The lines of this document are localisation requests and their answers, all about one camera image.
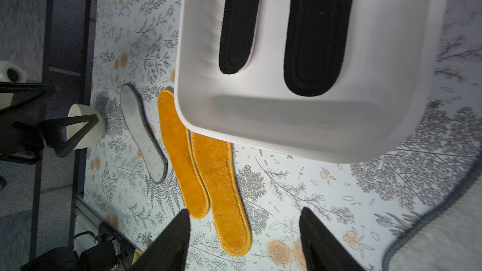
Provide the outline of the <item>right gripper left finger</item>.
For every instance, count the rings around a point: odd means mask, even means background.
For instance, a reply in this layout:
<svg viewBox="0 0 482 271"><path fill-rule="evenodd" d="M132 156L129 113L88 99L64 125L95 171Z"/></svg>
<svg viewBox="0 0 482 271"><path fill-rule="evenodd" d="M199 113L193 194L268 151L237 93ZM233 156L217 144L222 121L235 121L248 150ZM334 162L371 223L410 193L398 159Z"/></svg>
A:
<svg viewBox="0 0 482 271"><path fill-rule="evenodd" d="M190 214L182 209L129 270L185 270Z"/></svg>

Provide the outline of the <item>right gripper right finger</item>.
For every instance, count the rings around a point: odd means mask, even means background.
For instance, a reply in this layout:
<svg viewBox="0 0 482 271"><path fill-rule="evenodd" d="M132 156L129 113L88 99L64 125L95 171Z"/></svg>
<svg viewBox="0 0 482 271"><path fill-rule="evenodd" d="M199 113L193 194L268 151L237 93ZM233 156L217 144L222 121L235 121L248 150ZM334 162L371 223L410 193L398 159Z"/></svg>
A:
<svg viewBox="0 0 482 271"><path fill-rule="evenodd" d="M301 210L299 229L307 270L364 270L307 207Z"/></svg>

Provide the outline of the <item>grey felt insole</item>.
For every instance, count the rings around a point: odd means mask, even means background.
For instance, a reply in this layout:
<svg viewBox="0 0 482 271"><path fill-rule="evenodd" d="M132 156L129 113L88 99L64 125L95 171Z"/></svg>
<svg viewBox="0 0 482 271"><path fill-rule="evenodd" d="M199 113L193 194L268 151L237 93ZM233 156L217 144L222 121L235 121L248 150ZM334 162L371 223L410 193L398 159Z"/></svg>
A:
<svg viewBox="0 0 482 271"><path fill-rule="evenodd" d="M481 158L385 253L383 270L481 270Z"/></svg>
<svg viewBox="0 0 482 271"><path fill-rule="evenodd" d="M146 169L155 183L162 183L168 172L168 161L149 127L140 95L132 84L120 91L120 107L131 136L143 155Z"/></svg>

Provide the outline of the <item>black insole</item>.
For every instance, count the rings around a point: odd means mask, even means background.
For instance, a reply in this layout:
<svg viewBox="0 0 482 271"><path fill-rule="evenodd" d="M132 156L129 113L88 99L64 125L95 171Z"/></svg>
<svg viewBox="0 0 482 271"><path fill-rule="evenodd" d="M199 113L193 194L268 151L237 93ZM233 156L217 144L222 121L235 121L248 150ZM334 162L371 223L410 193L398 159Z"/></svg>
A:
<svg viewBox="0 0 482 271"><path fill-rule="evenodd" d="M218 55L223 74L236 74L251 61L260 1L225 0Z"/></svg>
<svg viewBox="0 0 482 271"><path fill-rule="evenodd" d="M292 93L314 97L340 75L353 0L290 0L284 81Z"/></svg>

